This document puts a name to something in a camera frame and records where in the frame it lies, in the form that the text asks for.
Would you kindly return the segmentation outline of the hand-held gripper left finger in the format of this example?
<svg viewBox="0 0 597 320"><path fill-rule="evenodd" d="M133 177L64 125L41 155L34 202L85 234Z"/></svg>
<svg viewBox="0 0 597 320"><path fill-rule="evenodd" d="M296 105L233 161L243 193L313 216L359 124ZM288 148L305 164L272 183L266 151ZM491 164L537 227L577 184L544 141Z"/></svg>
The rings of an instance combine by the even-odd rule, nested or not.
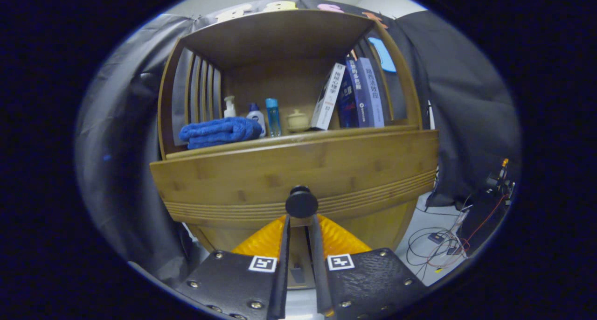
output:
<svg viewBox="0 0 597 320"><path fill-rule="evenodd" d="M233 251L214 250L177 292L233 320L283 320L290 218L281 216Z"/></svg>

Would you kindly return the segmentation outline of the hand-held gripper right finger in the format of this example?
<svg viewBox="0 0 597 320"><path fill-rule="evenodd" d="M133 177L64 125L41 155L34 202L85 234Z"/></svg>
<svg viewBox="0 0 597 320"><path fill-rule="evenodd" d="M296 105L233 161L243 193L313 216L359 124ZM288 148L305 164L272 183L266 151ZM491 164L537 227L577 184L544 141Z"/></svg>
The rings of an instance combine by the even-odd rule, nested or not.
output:
<svg viewBox="0 0 597 320"><path fill-rule="evenodd" d="M354 252L349 242L325 237L329 228L322 215L312 216L316 309L325 318L383 320L427 294L427 287L393 250Z"/></svg>

